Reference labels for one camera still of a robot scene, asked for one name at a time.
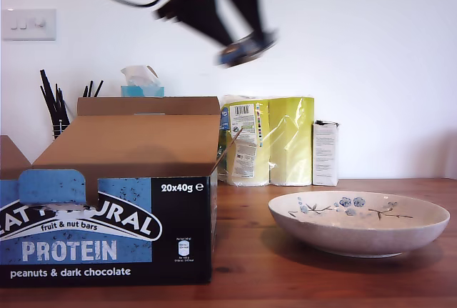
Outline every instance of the white carton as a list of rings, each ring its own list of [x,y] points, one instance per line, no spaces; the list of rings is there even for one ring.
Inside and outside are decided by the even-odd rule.
[[[338,124],[316,121],[313,125],[313,185],[336,186]]]

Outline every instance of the brand logo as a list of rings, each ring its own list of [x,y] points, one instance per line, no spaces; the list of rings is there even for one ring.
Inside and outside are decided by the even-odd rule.
[[[77,229],[154,242],[162,224],[153,214],[128,201],[99,192],[101,209],[50,211],[12,202],[0,209],[0,241],[32,234]]]

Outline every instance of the bowl rim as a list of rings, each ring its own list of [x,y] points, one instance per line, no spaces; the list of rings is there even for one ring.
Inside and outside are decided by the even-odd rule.
[[[315,193],[335,193],[335,192],[338,192],[338,193],[345,193],[345,192],[354,193],[354,192],[357,192],[357,193],[364,193],[364,194],[389,195],[389,196],[392,196],[392,197],[401,197],[401,198],[404,198],[404,199],[413,199],[413,200],[416,200],[416,201],[422,201],[422,202],[437,206],[439,209],[444,211],[444,213],[446,214],[446,218],[443,219],[442,221],[436,222],[434,224],[423,224],[421,226],[414,226],[414,227],[399,227],[399,228],[342,227],[342,226],[334,226],[334,225],[331,225],[331,224],[322,224],[322,223],[311,222],[311,221],[303,221],[302,222],[302,221],[299,221],[297,218],[288,217],[287,215],[279,213],[279,212],[277,212],[277,211],[275,211],[274,209],[271,208],[271,202],[272,201],[280,199],[281,197],[284,197],[284,196],[292,196],[292,195],[297,195],[297,194],[310,194],[310,193],[314,193],[314,194]],[[268,209],[270,210],[270,212],[274,212],[275,214],[281,215],[282,217],[285,217],[285,218],[290,219],[292,221],[296,221],[296,222],[301,223],[301,224],[313,224],[313,225],[320,226],[320,227],[337,228],[337,229],[350,229],[350,230],[354,230],[354,231],[377,231],[377,232],[386,231],[386,232],[388,232],[388,231],[402,231],[402,230],[406,231],[406,230],[422,229],[422,228],[425,228],[425,227],[438,226],[439,224],[448,223],[449,219],[451,218],[451,213],[449,213],[449,211],[447,209],[443,208],[442,206],[440,206],[440,205],[438,205],[436,203],[429,202],[429,201],[426,201],[424,199],[416,199],[414,197],[408,197],[408,196],[397,195],[397,194],[387,194],[387,193],[383,193],[383,192],[363,192],[363,191],[357,191],[357,190],[316,190],[316,191],[310,191],[310,192],[292,192],[290,194],[284,194],[284,195],[280,195],[280,196],[274,197],[273,199],[268,201]]]

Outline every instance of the pen holder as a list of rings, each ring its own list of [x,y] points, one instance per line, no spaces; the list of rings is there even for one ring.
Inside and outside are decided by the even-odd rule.
[[[62,120],[59,121],[59,124],[53,124],[52,125],[52,134],[54,136],[54,140],[57,139],[57,137],[62,134],[62,132],[65,130],[66,127],[68,127],[68,124],[62,124]]]

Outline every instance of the blue flower pattern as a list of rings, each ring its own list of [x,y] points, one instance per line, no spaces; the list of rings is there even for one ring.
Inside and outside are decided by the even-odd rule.
[[[362,208],[363,206],[365,206],[365,199],[363,199],[362,197],[356,197],[355,199],[351,200],[350,198],[348,197],[342,197],[340,202],[339,202],[339,205],[338,205],[338,202],[335,202],[333,203],[333,205],[336,207],[336,208],[333,208],[331,209],[330,206],[328,207],[325,207],[325,208],[320,208],[320,209],[317,209],[317,204],[314,204],[313,206],[310,206],[308,204],[303,204],[302,200],[301,200],[301,197],[298,197],[298,205],[300,206],[300,211],[304,214],[308,214],[309,212],[314,212],[316,213],[317,215],[321,215],[323,211],[325,210],[332,210],[334,212],[342,212],[341,209],[338,209],[340,206],[344,207],[344,208],[348,208],[350,207],[352,204],[354,205],[355,208]],[[388,211],[386,212],[391,212],[391,210],[396,207],[398,205],[397,202],[389,202],[387,203],[386,206],[384,206],[383,208],[384,209],[389,209]],[[377,210],[375,209],[369,209],[369,211],[372,211],[372,212],[378,212]],[[357,216],[357,212],[355,209],[353,208],[348,208],[346,210],[344,210],[344,212],[346,213],[347,216],[349,217],[354,217],[354,216]],[[386,212],[378,212],[378,217],[379,219],[381,219],[380,215],[385,215],[385,216],[392,216],[392,217],[407,217],[407,218],[412,218],[412,217],[409,217],[409,216],[406,216],[406,215],[395,215],[395,214],[385,214]],[[292,216],[292,217],[296,217],[293,213],[297,213],[297,212],[289,212],[289,214]],[[373,216],[372,213],[367,213],[367,214],[364,214],[363,212],[360,213],[360,216],[362,219],[365,219],[365,217],[371,217]]]
[[[351,199],[349,199],[348,197],[343,197],[340,200],[340,205],[342,205],[345,208],[349,207],[351,205]]]
[[[365,200],[362,199],[361,197],[356,197],[354,199],[354,206],[357,208],[361,208],[365,205]]]

